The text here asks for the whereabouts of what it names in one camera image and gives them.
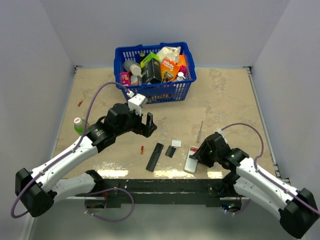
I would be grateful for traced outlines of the white red remote control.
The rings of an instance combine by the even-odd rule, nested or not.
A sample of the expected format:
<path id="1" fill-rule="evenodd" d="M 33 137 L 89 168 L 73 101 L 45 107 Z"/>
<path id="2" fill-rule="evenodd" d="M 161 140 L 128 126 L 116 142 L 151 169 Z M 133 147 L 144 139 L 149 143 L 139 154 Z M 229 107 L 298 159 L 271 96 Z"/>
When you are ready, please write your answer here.
<path id="1" fill-rule="evenodd" d="M 195 146 L 190 146 L 188 153 L 186 155 L 186 160 L 184 164 L 183 170 L 186 173 L 194 174 L 197 169 L 198 160 L 191 158 L 192 155 L 194 155 L 197 152 L 198 148 Z"/>

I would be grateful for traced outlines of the white battery cover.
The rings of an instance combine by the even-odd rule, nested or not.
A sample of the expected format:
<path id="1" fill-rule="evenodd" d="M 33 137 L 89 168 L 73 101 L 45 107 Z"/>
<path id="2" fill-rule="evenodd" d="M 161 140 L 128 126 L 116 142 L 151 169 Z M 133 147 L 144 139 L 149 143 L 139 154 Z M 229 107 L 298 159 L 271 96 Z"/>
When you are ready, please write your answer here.
<path id="1" fill-rule="evenodd" d="M 181 140 L 177 140 L 177 139 L 173 139 L 171 141 L 171 146 L 175 147 L 175 148 L 180 148 L 182 146 L 182 141 Z"/>

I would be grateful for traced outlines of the black battery cover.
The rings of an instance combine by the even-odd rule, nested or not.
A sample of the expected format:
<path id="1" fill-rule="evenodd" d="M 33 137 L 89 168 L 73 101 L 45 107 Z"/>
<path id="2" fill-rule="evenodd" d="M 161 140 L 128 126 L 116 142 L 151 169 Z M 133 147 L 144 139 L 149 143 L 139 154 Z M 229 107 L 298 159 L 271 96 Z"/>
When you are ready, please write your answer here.
<path id="1" fill-rule="evenodd" d="M 165 152 L 165 155 L 169 158 L 172 158 L 173 155 L 175 154 L 175 151 L 176 151 L 176 147 L 170 145 L 167 151 Z"/>

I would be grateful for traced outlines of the black remote control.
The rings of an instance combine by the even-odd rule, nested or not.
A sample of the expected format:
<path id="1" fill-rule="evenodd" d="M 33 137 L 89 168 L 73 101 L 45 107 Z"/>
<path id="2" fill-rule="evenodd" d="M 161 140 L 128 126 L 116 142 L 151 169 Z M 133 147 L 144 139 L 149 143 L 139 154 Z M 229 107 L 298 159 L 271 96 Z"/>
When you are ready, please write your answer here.
<path id="1" fill-rule="evenodd" d="M 150 172 L 154 171 L 154 169 L 156 167 L 156 164 L 157 164 L 157 162 L 159 160 L 159 157 L 160 157 L 160 155 L 162 153 L 163 147 L 164 147 L 164 145 L 161 144 L 161 143 L 157 143 L 155 145 L 155 148 L 154 148 L 154 150 L 153 150 L 153 152 L 151 154 L 151 157 L 150 157 L 150 159 L 148 161 L 148 164 L 146 166 L 146 170 L 147 171 L 150 171 Z"/>

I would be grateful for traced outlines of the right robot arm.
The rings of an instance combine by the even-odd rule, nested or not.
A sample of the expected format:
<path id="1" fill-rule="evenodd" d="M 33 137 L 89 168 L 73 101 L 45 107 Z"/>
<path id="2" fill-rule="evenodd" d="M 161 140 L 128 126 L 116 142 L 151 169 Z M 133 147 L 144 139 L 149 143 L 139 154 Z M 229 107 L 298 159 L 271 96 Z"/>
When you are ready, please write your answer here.
<path id="1" fill-rule="evenodd" d="M 231 149 L 218 132 L 209 135 L 189 158 L 207 167 L 218 163 L 228 170 L 222 180 L 223 192 L 260 205 L 296 239 L 301 239 L 320 218 L 314 195 L 307 188 L 297 189 L 270 174 L 243 150 Z"/>

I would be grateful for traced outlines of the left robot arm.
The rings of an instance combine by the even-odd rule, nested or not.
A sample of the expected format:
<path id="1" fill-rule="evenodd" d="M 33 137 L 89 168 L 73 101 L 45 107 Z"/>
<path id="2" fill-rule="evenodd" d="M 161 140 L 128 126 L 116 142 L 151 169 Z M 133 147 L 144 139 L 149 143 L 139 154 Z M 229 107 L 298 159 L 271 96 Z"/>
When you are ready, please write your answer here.
<path id="1" fill-rule="evenodd" d="M 32 217 L 48 211 L 54 203 L 78 194 L 99 196 L 104 190 L 102 177 L 94 170 L 65 179 L 65 175 L 85 160 L 114 144 L 116 138 L 128 132 L 146 138 L 157 129 L 153 115 L 142 122 L 142 108 L 147 99 L 138 94 L 126 103 L 116 103 L 107 115 L 92 124 L 75 143 L 33 170 L 20 169 L 15 174 L 16 202 L 22 202 Z"/>

